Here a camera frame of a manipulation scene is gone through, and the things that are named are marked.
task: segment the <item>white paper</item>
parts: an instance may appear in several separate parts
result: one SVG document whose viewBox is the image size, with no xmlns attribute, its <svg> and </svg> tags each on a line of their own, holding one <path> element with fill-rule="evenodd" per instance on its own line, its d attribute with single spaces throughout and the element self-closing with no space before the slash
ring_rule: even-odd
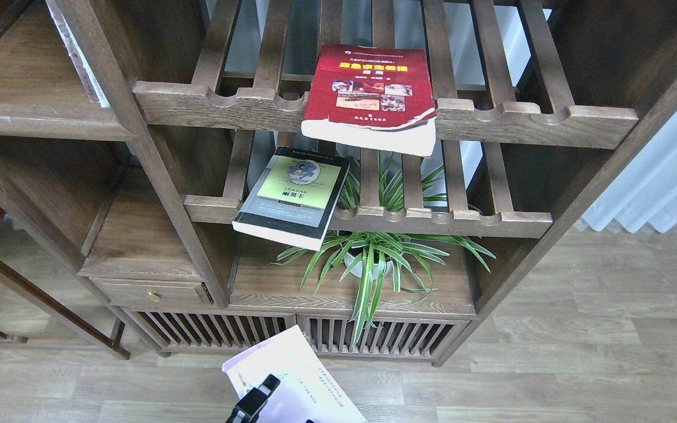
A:
<svg viewBox="0 0 677 423">
<path fill-rule="evenodd" d="M 260 412 L 259 423 L 366 423 L 366 419 L 304 339 L 299 326 L 248 348 L 223 364 L 242 398 L 269 374 L 281 381 Z"/>
</svg>

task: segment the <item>wooden bookshelf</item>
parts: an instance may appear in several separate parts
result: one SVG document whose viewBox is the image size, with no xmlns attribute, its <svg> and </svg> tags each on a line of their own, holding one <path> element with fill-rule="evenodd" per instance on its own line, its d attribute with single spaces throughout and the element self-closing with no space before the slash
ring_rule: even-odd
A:
<svg viewBox="0 0 677 423">
<path fill-rule="evenodd" d="M 0 38 L 0 135 L 132 139 L 110 108 L 89 101 L 46 3 Z"/>
<path fill-rule="evenodd" d="M 229 225 L 247 195 L 254 131 L 293 144 L 309 102 L 311 75 L 283 72 L 296 2 L 269 2 L 256 70 L 243 74 L 226 72 L 241 2 L 217 2 L 209 22 L 196 1 L 54 0 L 111 108 L 88 102 L 42 2 L 0 7 L 0 205 L 161 354 L 238 351 L 299 324 L 320 354 L 441 365 L 677 110 L 677 2 L 451 2 L 472 13 L 478 57 L 467 59 L 482 65 L 483 86 L 455 83 L 452 7 L 413 2 L 448 207 L 423 204 L 418 158 L 405 156 L 404 208 L 384 210 L 379 152 L 362 149 L 360 206 L 337 210 L 330 227 L 481 236 L 498 259 L 488 273 L 452 251 L 438 291 L 422 303 L 387 293 L 357 348 L 346 340 L 355 281 L 299 291 L 303 262 L 271 267 L 280 247 Z M 397 5 L 366 5 L 371 43 L 392 48 Z M 341 41 L 342 19 L 354 18 L 344 6 L 322 0 L 318 51 Z M 496 6 L 518 11 L 529 43 L 515 86 Z M 469 184 L 460 139 L 482 142 Z M 142 170 L 119 184 L 132 161 L 122 141 Z"/>
</svg>

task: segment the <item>spider plant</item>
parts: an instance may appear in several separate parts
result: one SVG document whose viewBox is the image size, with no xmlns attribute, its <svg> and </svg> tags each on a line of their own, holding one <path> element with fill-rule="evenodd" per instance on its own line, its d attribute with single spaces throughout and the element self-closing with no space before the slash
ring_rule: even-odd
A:
<svg viewBox="0 0 677 423">
<path fill-rule="evenodd" d="M 384 206 L 390 212 L 398 212 L 404 207 L 404 187 L 403 174 L 401 171 L 396 172 L 390 176 L 390 162 L 393 155 L 382 163 L 378 156 L 378 199 L 379 204 Z M 429 190 L 436 182 L 441 179 L 443 173 L 443 166 L 433 169 L 432 172 L 426 174 L 422 178 L 422 190 Z M 445 201 L 446 195 L 444 193 L 435 193 L 433 195 L 424 196 L 425 203 L 432 201 Z M 347 176 L 344 187 L 341 190 L 341 203 L 344 208 L 354 209 L 360 202 L 360 182 L 352 174 Z M 390 262 L 390 270 L 392 271 L 393 291 L 400 292 L 402 289 L 409 292 L 421 294 L 421 297 L 416 301 L 425 300 L 431 292 L 435 290 L 433 271 L 430 267 L 430 262 L 445 265 L 443 257 L 449 254 L 443 250 L 435 249 L 435 247 L 420 243 L 420 241 L 438 241 L 439 243 L 454 244 L 455 246 L 465 247 L 470 251 L 475 258 L 486 268 L 487 263 L 484 261 L 482 255 L 495 258 L 492 252 L 487 251 L 479 244 L 474 243 L 467 236 L 452 236 L 452 235 L 422 235 L 422 234 L 408 234 L 408 233 L 385 233 L 385 232 L 354 232 L 354 233 L 339 233 L 326 236 L 323 239 L 323 245 L 320 250 L 315 251 L 309 261 L 304 277 L 301 280 L 300 289 L 307 283 L 308 278 L 317 267 L 317 263 L 323 255 L 328 254 L 328 258 L 320 268 L 320 275 L 317 279 L 315 292 L 320 289 L 325 276 L 331 268 L 338 267 L 347 255 L 353 255 L 354 259 L 350 260 L 344 273 L 341 274 L 339 281 L 350 273 L 358 263 L 362 263 L 362 271 L 360 277 L 360 286 L 357 291 L 357 299 L 354 303 L 354 312 L 350 320 L 355 322 L 354 334 L 352 335 L 352 344 L 359 342 L 360 335 L 367 324 L 373 325 L 374 313 L 378 308 L 378 303 L 381 298 L 381 289 L 383 287 L 384 276 L 388 271 L 387 262 Z M 351 254 L 352 250 L 360 250 L 357 254 Z M 294 260 L 303 256 L 308 250 L 300 249 L 299 247 L 291 247 L 276 257 L 277 262 L 272 263 L 277 266 L 284 266 L 292 263 Z M 419 263 L 419 265 L 427 273 L 427 280 L 430 286 L 426 286 L 422 279 L 417 276 L 411 267 L 411 262 Z M 378 263 L 378 277 L 377 280 L 373 278 L 374 263 Z M 416 282 L 414 287 L 404 286 L 402 279 L 402 272 L 409 275 L 411 279 Z"/>
</svg>

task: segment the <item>black device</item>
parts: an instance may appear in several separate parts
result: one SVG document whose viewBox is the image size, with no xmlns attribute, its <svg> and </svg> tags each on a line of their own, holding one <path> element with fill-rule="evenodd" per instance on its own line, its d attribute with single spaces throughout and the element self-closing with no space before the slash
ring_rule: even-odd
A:
<svg viewBox="0 0 677 423">
<path fill-rule="evenodd" d="M 280 383 L 279 378 L 268 375 L 260 386 L 247 392 L 247 395 L 237 402 L 226 423 L 255 423 L 260 417 L 260 410 L 266 406 L 268 398 Z"/>
</svg>

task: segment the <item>white book spine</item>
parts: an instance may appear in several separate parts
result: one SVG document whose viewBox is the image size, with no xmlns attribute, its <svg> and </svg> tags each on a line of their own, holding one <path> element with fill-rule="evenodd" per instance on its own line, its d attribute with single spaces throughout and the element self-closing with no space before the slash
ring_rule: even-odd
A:
<svg viewBox="0 0 677 423">
<path fill-rule="evenodd" d="M 91 65 L 88 64 L 85 55 L 83 54 L 83 50 L 80 49 L 77 41 L 75 41 L 75 36 L 72 34 L 72 30 L 67 24 L 67 21 L 65 21 L 62 11 L 59 10 L 59 6 L 57 6 L 56 2 L 53 0 L 46 0 L 46 4 L 49 7 L 51 19 L 53 19 L 54 25 L 56 25 L 56 29 L 59 31 L 59 36 L 62 37 L 62 42 L 67 49 L 67 54 L 69 55 L 69 58 L 72 59 L 72 64 L 75 66 L 78 77 L 83 83 L 88 99 L 91 100 L 91 102 L 99 103 L 101 107 L 110 107 L 108 100 L 99 85 L 99 81 L 96 80 L 96 75 L 93 74 Z"/>
</svg>

